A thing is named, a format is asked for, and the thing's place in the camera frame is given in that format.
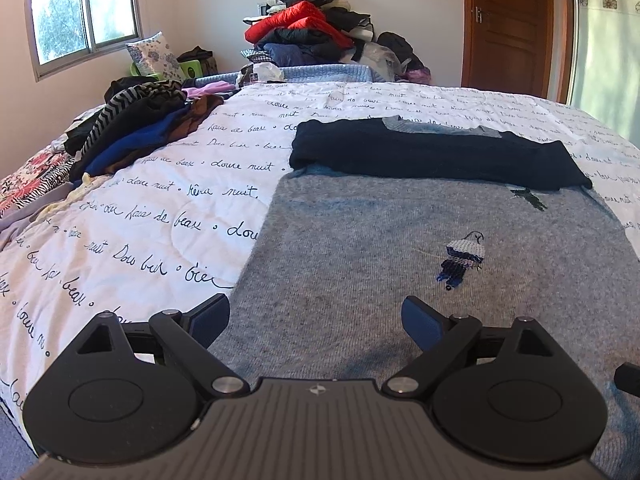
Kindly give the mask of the white script-print bedspread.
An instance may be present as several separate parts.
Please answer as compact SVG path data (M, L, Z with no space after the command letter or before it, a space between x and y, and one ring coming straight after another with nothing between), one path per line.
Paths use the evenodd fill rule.
M194 133L84 186L1 253L1 409L101 311L124 322L196 304L238 279L288 171L298 124L398 115L559 141L639 239L639 151L582 110L499 92L391 82L253 84Z

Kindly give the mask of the sliding glass window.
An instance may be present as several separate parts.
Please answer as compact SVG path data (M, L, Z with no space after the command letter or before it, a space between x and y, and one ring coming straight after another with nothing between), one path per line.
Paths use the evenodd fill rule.
M138 0L26 0L37 79L114 52L141 37Z

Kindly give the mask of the red jacket clothes heap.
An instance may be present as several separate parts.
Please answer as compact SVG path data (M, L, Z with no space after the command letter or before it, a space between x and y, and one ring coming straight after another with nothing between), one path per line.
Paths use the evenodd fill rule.
M346 0L266 0L244 32L248 62L279 67L359 64L385 81L431 84L431 70L394 32L377 32Z

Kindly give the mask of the green plastic stool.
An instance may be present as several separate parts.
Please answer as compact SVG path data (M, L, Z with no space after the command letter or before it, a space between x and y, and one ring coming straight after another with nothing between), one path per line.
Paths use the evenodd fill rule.
M201 63L197 60L182 62L179 64L179 66L183 72L184 79L196 79L203 76ZM130 65L130 75L133 77L140 76L137 65L134 63Z

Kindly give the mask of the brown wooden door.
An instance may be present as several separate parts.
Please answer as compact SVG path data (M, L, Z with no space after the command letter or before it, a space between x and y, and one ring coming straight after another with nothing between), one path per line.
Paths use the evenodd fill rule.
M463 87L565 104L575 0L464 0Z

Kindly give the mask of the grey navy knit sweater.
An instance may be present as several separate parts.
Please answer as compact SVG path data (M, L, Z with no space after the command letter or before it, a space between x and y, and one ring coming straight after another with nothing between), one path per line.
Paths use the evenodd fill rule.
M613 375L639 357L639 259L562 143L308 120L290 164L215 356L249 382L384 380L419 353L409 296L489 326L530 316L605 397L596 464L638 477L639 403Z

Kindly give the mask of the dark clothes pile on bed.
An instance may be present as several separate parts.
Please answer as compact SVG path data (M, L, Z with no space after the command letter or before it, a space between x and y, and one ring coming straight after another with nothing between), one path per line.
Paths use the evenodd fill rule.
M100 110L68 180L114 174L158 148L186 138L224 104L230 84L184 88L178 81L142 82L119 91Z

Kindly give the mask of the light blue knit blanket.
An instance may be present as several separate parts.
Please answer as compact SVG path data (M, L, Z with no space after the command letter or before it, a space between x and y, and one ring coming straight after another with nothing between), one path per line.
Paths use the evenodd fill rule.
M281 68L284 79L289 84L307 82L385 82L385 79L367 65L362 64L321 64ZM201 88L211 82L224 81L235 84L239 72L188 79L184 88Z

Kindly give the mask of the floral pillow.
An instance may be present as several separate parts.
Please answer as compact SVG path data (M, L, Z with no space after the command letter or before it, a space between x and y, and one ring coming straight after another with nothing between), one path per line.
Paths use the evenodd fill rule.
M140 76L157 76L160 80L186 79L177 57L162 32L150 38L126 44L126 49Z

